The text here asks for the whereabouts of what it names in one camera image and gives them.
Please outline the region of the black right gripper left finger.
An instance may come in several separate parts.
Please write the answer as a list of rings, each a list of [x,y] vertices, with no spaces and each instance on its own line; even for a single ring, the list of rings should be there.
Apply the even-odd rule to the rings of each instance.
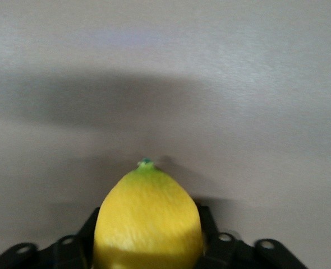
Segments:
[[[0,254],[2,268],[92,268],[94,230],[99,208],[76,234],[63,236],[39,249],[34,243],[13,245]]]

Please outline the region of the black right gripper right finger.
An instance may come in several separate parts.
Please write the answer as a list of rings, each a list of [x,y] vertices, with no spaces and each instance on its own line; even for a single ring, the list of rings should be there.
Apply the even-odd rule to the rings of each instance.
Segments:
[[[279,241],[259,239],[250,246],[233,233],[221,233],[208,206],[198,205],[197,209],[205,235],[205,252],[197,262],[198,268],[307,268]]]

